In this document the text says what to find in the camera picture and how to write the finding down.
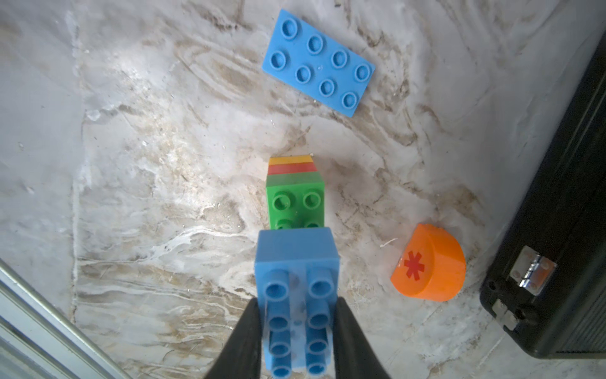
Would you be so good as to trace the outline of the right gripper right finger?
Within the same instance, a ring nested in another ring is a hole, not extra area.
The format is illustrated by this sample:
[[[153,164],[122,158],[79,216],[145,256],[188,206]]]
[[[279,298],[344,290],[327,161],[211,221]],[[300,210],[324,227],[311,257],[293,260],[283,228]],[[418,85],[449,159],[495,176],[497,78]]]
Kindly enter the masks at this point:
[[[343,297],[336,302],[333,342],[337,379],[391,378]]]

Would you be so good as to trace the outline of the green lego brick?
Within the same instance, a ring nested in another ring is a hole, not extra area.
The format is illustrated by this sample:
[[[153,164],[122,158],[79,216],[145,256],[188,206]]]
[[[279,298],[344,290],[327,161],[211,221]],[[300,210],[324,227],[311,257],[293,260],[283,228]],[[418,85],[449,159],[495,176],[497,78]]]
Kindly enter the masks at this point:
[[[271,230],[324,227],[325,184],[318,171],[268,175]]]

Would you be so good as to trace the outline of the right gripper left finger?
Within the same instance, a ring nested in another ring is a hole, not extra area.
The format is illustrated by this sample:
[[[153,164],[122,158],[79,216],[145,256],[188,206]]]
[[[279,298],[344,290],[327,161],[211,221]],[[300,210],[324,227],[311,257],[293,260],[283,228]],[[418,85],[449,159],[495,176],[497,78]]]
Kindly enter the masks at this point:
[[[260,309],[257,298],[252,298],[205,378],[259,379],[261,339]]]

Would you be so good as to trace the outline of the orange rounded lego piece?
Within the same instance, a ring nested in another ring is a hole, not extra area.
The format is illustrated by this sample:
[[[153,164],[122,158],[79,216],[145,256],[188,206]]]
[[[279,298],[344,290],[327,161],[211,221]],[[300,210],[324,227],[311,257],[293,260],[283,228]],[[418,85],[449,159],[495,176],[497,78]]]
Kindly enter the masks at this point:
[[[458,241],[442,228],[418,224],[391,274],[402,295],[446,302],[461,291],[466,260]]]

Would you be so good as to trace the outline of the blue lego brick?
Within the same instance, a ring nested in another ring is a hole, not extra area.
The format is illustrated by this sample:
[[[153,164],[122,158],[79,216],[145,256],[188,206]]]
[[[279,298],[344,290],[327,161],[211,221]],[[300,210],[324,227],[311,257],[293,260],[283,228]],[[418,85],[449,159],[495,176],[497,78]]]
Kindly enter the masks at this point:
[[[352,117],[376,67],[283,9],[262,69],[332,110]]]
[[[339,282],[328,227],[261,231],[254,264],[262,346],[274,378],[326,373]]]

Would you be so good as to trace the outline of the red lego brick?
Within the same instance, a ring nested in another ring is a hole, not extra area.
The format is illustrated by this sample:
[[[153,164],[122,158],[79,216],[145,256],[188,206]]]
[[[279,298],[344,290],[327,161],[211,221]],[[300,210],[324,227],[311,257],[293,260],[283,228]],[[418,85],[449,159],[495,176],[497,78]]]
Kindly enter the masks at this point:
[[[317,167],[314,162],[276,164],[269,166],[268,175],[298,174],[315,171],[317,171]]]

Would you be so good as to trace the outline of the yellow lego brick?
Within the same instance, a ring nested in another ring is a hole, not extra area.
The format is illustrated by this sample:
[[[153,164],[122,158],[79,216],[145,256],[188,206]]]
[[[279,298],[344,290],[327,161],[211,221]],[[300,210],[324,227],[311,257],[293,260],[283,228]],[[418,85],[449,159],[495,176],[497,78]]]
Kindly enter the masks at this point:
[[[312,163],[313,159],[310,155],[304,156],[284,156],[284,157],[272,157],[269,160],[269,165],[284,165],[284,164],[303,164]]]

